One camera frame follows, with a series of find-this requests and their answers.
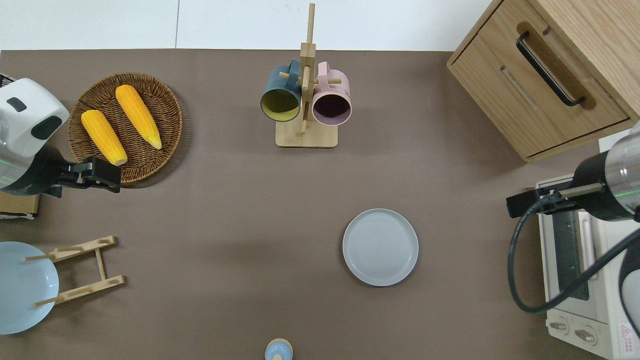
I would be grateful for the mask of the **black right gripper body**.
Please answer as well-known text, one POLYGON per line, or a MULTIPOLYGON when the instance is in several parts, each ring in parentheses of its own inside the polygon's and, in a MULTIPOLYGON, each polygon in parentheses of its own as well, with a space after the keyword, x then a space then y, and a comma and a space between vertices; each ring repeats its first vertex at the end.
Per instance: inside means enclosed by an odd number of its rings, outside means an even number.
POLYGON ((553 187, 531 187, 521 193, 521 216, 525 214, 555 215, 576 210, 576 202, 561 198, 553 187))

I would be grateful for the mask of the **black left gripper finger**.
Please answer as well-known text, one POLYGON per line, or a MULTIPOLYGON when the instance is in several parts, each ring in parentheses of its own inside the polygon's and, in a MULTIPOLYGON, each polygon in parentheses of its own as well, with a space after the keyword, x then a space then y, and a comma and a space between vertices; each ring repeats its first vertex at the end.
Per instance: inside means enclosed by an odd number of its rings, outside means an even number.
POLYGON ((105 189, 118 194, 121 192, 121 168, 110 162, 97 164, 97 181, 105 186, 105 189))

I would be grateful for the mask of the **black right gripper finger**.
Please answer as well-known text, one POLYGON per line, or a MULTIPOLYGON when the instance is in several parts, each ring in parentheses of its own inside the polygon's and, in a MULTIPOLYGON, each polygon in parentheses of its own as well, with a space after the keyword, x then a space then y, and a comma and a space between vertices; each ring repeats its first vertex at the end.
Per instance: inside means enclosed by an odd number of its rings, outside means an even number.
POLYGON ((520 218, 527 210, 527 193, 522 192, 508 196, 506 209, 510 219, 520 218))

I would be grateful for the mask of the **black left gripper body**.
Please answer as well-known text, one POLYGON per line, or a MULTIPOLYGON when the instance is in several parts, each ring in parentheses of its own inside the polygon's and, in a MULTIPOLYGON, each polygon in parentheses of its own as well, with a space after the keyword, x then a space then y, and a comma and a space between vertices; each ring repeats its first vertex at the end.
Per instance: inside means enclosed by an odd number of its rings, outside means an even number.
POLYGON ((58 162, 55 164, 54 184, 49 187, 49 195, 61 198, 63 188, 107 191, 105 174, 108 174, 108 162, 98 157, 89 157, 82 162, 58 162))

